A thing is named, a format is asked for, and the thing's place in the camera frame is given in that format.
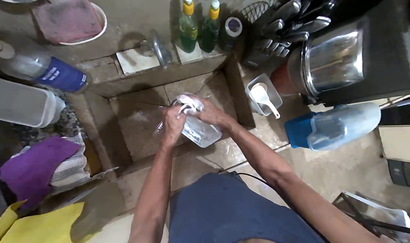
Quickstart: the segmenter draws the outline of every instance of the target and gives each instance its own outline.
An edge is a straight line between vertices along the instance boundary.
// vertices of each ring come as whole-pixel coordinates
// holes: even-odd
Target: purple towel
[[[49,183],[59,164],[79,147],[61,137],[47,138],[9,159],[0,169],[0,179],[16,194],[17,201],[28,200],[21,208],[32,209],[49,194]]]

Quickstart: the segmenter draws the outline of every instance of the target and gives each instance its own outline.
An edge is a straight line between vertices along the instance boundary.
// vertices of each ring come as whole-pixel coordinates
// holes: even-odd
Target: white measuring scoop
[[[263,87],[263,85],[255,85],[253,88],[250,90],[250,93],[252,94],[253,98],[257,103],[264,104],[268,106],[271,111],[274,113],[276,116],[276,119],[280,118],[280,114],[278,113],[276,107],[273,105],[273,103],[269,100],[268,94],[266,93],[267,90]]]

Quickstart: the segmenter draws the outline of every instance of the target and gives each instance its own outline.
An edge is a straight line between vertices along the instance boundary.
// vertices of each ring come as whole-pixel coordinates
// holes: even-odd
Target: white bowl
[[[97,13],[97,18],[100,22],[104,23],[103,29],[101,30],[101,32],[94,36],[91,37],[89,39],[83,40],[83,41],[78,41],[78,42],[72,42],[72,43],[67,43],[67,42],[59,42],[61,45],[79,45],[79,44],[83,44],[83,43],[87,43],[90,41],[93,41],[97,38],[99,38],[107,29],[107,17],[106,14],[103,12],[103,9],[101,9],[99,6],[97,6],[95,3],[91,3],[91,6],[94,8],[94,10]]]

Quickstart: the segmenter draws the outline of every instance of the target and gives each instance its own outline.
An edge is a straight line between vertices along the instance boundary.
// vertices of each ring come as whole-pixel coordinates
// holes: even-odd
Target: forearm
[[[259,138],[229,119],[223,127],[247,161],[274,188],[282,191],[297,211],[331,242],[378,242],[379,239],[305,184],[289,163]]]
[[[240,147],[250,165],[268,183],[277,186],[275,183],[278,178],[295,175],[288,162],[234,119],[228,119],[223,127]]]
[[[143,184],[129,243],[160,242],[170,199],[173,146],[161,145]]]

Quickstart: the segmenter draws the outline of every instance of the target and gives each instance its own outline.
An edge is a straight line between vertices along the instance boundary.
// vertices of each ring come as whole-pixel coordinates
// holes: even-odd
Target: yellow bottle cap
[[[195,7],[194,7],[193,1],[188,1],[188,2],[187,1],[182,1],[182,11],[187,16],[191,16],[193,14],[193,12],[195,11]]]
[[[212,8],[209,9],[209,17],[211,19],[217,19],[219,17],[220,8],[214,10]]]
[[[217,19],[219,17],[220,12],[220,2],[219,0],[214,0],[209,8],[209,17],[211,19]]]

